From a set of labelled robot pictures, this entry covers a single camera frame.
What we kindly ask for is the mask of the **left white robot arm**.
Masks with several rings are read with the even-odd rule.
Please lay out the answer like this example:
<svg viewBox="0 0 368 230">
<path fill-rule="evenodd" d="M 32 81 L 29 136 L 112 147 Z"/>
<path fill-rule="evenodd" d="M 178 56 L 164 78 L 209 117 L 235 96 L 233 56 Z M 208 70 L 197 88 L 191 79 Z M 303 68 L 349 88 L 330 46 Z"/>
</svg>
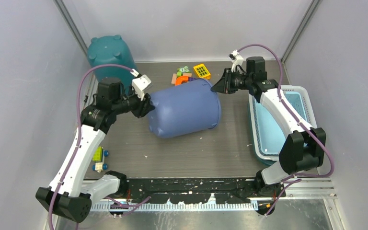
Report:
<svg viewBox="0 0 368 230">
<path fill-rule="evenodd" d="M 154 110 L 147 90 L 151 80 L 141 75 L 132 80 L 125 93 L 118 78 L 105 78 L 97 86 L 93 102 L 84 108 L 72 146 L 59 172 L 48 187 L 40 187 L 36 199 L 49 212 L 59 217 L 83 222 L 92 205 L 113 195 L 123 198 L 128 191 L 126 175 L 108 171 L 94 183 L 83 187 L 82 182 L 92 158 L 117 116 L 131 112 L 142 118 Z"/>
</svg>

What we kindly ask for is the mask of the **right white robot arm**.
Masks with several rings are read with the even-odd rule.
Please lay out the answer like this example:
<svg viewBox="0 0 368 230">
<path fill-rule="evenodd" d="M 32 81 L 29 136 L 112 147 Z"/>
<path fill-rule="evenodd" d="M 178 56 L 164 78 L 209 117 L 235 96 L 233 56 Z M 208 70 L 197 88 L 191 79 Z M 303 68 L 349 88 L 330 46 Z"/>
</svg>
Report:
<svg viewBox="0 0 368 230">
<path fill-rule="evenodd" d="M 211 90 L 224 94 L 247 90 L 269 111 L 286 138 L 278 161 L 258 171 L 253 181 L 255 193 L 268 196 L 279 191 L 281 182 L 287 178 L 322 166 L 326 133 L 303 119 L 288 102 L 277 81 L 267 78 L 263 57 L 244 59 L 230 54 L 229 58 L 232 67 L 224 70 Z"/>
</svg>

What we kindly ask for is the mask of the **teal plastic bucket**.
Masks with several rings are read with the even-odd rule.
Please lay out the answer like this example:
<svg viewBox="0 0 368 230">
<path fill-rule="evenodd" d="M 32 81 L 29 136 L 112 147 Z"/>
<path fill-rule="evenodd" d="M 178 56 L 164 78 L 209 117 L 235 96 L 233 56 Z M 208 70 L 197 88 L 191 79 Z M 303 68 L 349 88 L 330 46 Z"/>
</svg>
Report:
<svg viewBox="0 0 368 230">
<path fill-rule="evenodd" d="M 92 38 L 87 51 L 87 59 L 92 68 L 105 64 L 118 64 L 130 69 L 137 68 L 127 43 L 119 34 Z M 99 82 L 107 77 L 119 78 L 125 92 L 129 91 L 134 78 L 128 70 L 117 67 L 103 67 L 95 70 L 94 73 Z"/>
</svg>

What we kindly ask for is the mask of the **blue plastic bucket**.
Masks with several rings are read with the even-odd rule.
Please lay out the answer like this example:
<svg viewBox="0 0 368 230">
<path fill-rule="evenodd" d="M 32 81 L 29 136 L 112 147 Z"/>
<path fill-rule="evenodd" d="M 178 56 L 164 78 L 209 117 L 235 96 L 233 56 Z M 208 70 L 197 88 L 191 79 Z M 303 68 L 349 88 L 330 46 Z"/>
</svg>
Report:
<svg viewBox="0 0 368 230">
<path fill-rule="evenodd" d="M 214 129 L 221 119 L 221 104 L 208 80 L 197 79 L 151 93 L 155 109 L 146 118 L 159 138 L 174 138 Z"/>
</svg>

